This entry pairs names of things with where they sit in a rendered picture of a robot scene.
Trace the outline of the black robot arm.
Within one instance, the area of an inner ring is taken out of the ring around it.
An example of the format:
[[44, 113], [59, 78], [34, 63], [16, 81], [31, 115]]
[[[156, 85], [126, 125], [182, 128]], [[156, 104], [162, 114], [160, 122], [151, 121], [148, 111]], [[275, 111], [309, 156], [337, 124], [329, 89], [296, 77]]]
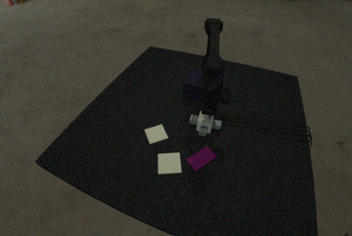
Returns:
[[[222, 64], [222, 58], [219, 55], [219, 34], [223, 28], [223, 22], [220, 19], [206, 19], [204, 27], [208, 34], [207, 53], [202, 60], [202, 70], [204, 81], [206, 81], [206, 99], [210, 102], [221, 102], [228, 105], [231, 101], [229, 88], [225, 87], [220, 90], [218, 82], [225, 78], [225, 67]], [[221, 79], [218, 77], [221, 74]]]

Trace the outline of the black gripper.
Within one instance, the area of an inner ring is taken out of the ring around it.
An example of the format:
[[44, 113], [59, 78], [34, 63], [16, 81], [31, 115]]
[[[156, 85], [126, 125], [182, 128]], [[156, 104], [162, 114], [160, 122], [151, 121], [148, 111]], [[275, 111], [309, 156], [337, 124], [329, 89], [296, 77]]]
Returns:
[[209, 115], [209, 116], [215, 116], [215, 112], [216, 112], [216, 107], [217, 107], [217, 104], [216, 102], [210, 102], [206, 99], [206, 96], [205, 96], [205, 99], [204, 99], [206, 102], [204, 103], [203, 107], [202, 107], [202, 110], [201, 110], [201, 113], [204, 114], [204, 115]]

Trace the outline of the purple flat rectangular block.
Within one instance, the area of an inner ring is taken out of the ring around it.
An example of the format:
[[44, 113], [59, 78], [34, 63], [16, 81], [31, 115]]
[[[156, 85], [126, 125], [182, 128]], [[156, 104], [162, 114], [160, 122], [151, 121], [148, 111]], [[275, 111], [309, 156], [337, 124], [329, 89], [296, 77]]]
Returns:
[[192, 165], [195, 171], [203, 168], [205, 165], [212, 162], [218, 156], [213, 153], [207, 146], [202, 148], [198, 153], [195, 153], [187, 161]]

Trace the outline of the pale green square tile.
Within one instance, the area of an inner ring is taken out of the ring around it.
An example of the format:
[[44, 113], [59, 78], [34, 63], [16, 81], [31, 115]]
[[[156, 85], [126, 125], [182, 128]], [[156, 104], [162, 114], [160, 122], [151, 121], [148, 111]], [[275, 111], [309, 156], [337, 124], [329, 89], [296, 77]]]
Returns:
[[149, 144], [152, 144], [154, 142], [161, 142], [163, 140], [168, 139], [167, 133], [165, 132], [162, 124], [155, 127], [150, 127], [148, 129], [145, 129], [144, 131]]

